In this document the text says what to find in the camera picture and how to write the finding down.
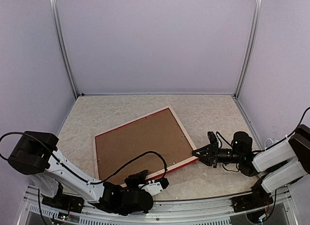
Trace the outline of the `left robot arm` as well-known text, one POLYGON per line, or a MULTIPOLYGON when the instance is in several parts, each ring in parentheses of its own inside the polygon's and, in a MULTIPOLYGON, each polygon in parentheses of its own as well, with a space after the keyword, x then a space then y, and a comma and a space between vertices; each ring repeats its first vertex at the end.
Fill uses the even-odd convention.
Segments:
POLYGON ((96 180, 74 166, 57 148, 58 138, 52 133, 25 131, 7 162, 18 172, 34 177, 42 194, 56 207, 68 203, 65 186, 98 210, 127 216, 133 212, 148 213, 154 201, 145 190, 126 190, 120 185, 96 180))

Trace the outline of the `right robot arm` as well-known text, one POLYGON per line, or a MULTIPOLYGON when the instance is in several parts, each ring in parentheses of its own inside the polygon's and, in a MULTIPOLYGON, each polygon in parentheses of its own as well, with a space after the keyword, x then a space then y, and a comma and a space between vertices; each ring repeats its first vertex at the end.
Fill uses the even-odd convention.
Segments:
POLYGON ((245 176, 263 174, 249 194, 232 198, 235 212, 273 204, 275 197, 272 192, 310 173, 310 128, 304 124, 298 125, 288 137, 261 151, 252 149, 253 139, 244 131, 233 135, 229 149, 221 147, 219 135, 209 131, 210 143, 192 151, 192 155, 213 168, 219 163, 232 163, 245 176))

